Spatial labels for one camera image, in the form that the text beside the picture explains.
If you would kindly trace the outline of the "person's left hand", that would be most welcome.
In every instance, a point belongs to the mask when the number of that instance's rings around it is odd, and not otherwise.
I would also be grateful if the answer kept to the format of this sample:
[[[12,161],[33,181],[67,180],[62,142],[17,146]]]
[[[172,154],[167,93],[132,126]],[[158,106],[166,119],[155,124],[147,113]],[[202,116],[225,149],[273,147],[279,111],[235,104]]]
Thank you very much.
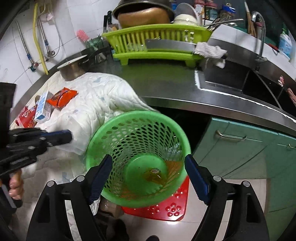
[[[14,200],[21,200],[24,193],[21,169],[11,175],[9,187],[10,197]]]

